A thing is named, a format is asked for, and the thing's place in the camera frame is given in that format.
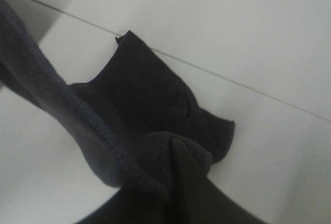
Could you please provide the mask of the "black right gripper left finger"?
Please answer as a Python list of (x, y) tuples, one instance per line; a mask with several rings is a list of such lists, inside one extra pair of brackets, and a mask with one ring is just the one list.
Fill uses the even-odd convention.
[(178, 213), (158, 196), (123, 187), (78, 223), (178, 223)]

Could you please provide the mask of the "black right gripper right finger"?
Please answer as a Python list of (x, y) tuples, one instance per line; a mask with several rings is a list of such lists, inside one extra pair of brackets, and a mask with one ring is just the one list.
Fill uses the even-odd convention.
[(207, 178), (182, 140), (171, 145), (179, 223), (264, 223)]

